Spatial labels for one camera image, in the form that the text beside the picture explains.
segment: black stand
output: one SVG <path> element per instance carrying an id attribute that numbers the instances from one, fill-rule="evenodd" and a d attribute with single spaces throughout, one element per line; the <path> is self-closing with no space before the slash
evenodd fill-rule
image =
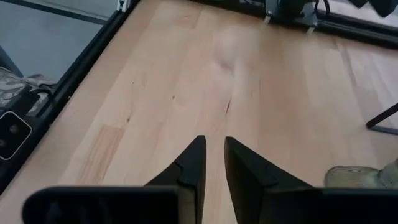
<path id="1" fill-rule="evenodd" d="M 372 120 L 368 121 L 366 123 L 366 127 L 372 131 L 379 131 L 382 133 L 388 133 L 388 134 L 393 134 L 393 135 L 398 135 L 398 129 L 394 128 L 386 128 L 382 126 L 378 126 L 377 124 L 380 123 L 381 121 L 384 121 L 394 113 L 398 112 L 398 103 L 396 103 L 394 106 L 391 106 L 387 110 L 385 110 L 383 113 L 377 115 L 375 118 Z"/>

